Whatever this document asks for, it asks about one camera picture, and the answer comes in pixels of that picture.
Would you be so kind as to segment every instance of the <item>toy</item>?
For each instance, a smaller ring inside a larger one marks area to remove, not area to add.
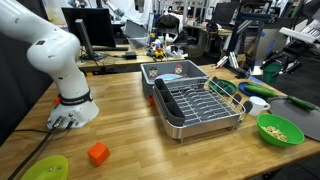
[[[101,164],[110,156],[110,151],[107,146],[101,142],[97,142],[88,150],[87,154],[94,165],[101,166]]]

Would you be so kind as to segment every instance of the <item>cable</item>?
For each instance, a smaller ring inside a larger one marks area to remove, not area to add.
[[[41,149],[41,147],[46,143],[49,137],[55,132],[57,127],[53,127],[51,131],[43,138],[41,143],[32,151],[32,153],[17,167],[17,169],[11,174],[8,180],[13,180],[13,178],[19,173],[19,171],[28,163],[28,161]]]
[[[52,125],[52,129],[47,133],[47,135],[43,138],[43,140],[40,142],[40,144],[31,152],[31,154],[29,154],[29,156],[16,168],[16,170],[11,174],[11,176],[8,178],[8,180],[13,180],[14,177],[20,172],[20,170],[29,162],[29,160],[41,149],[41,147],[47,142],[49,137],[52,134],[54,134],[55,131],[57,130],[57,128],[61,125],[61,123],[63,122],[63,118],[64,117],[60,116],[54,122],[54,124]],[[67,125],[67,128],[63,131],[70,129],[70,127],[72,126],[73,123],[74,123],[74,121],[70,121]]]
[[[71,126],[73,125],[74,121],[69,121],[67,127],[64,130],[61,131],[57,131],[55,133],[61,133],[61,132],[65,132],[66,130],[69,130],[71,128]],[[14,130],[14,132],[38,132],[38,133],[45,133],[48,134],[50,133],[50,131],[44,131],[44,130],[37,130],[37,129],[16,129]]]

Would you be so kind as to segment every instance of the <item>stainless steel tray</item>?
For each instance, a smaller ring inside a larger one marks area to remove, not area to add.
[[[210,89],[208,82],[195,84],[188,79],[155,81],[154,100],[170,137],[183,140],[227,127],[235,129],[245,108],[213,81],[211,83],[218,87],[216,89],[220,93]]]

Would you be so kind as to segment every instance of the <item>mug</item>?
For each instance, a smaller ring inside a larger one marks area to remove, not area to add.
[[[256,96],[251,96],[249,101],[252,103],[252,109],[248,112],[250,116],[258,116],[261,111],[268,110],[271,107],[265,100]]]

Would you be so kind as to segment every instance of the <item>white robot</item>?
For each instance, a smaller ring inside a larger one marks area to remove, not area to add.
[[[80,51],[76,36],[35,15],[15,0],[0,0],[0,32],[8,37],[31,43],[27,58],[38,70],[49,74],[59,89],[56,104],[47,122],[51,128],[62,119],[60,128],[74,122],[83,127],[99,113],[84,74],[75,64]]]

